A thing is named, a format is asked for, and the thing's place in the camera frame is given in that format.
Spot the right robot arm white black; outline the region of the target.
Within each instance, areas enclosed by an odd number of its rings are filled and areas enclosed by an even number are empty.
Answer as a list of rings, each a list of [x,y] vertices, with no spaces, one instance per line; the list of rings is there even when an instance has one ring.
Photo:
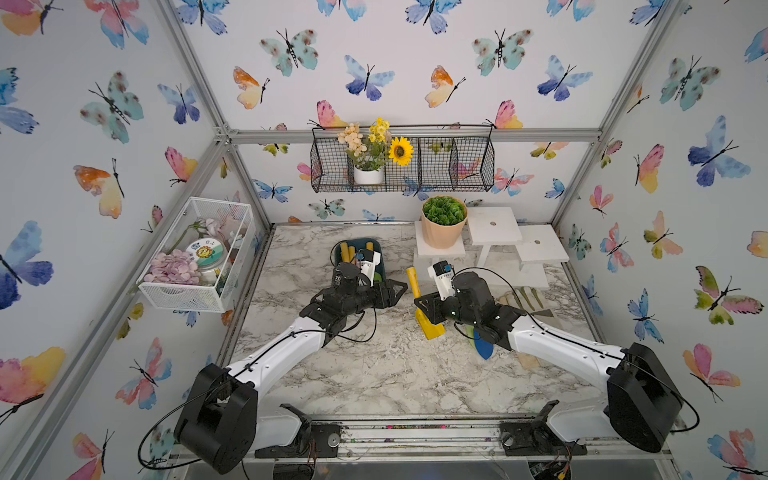
[[[454,271],[445,261],[428,269],[437,290],[414,303],[427,320],[471,327],[471,337],[504,350],[534,356],[598,389],[593,399],[549,402],[536,432],[572,445],[579,440],[618,438],[658,453],[685,401],[654,351],[590,341],[540,321],[534,314],[501,304],[476,267]]]

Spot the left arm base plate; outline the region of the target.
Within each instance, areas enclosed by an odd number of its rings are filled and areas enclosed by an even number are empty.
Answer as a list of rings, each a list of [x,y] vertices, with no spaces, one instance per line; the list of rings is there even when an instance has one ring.
[[[341,426],[332,423],[311,423],[299,429],[297,437],[287,446],[272,446],[254,453],[257,458],[328,459],[336,458],[341,444]]]

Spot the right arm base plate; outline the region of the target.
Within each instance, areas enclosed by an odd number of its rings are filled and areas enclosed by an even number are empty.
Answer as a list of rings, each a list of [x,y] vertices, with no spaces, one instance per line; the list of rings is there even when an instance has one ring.
[[[504,422],[499,425],[504,454],[511,456],[584,456],[587,448],[577,442],[560,440],[545,423]]]

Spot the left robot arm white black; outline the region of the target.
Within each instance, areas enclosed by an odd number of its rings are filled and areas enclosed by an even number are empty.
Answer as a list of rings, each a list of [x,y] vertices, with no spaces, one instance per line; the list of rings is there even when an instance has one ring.
[[[287,403],[263,406],[266,395],[296,365],[341,336],[348,316],[391,308],[407,289],[401,281],[375,281],[371,268],[340,263],[330,287],[313,296],[275,339],[240,361],[211,364],[197,374],[175,440],[220,474],[250,453],[310,453],[311,419]]]

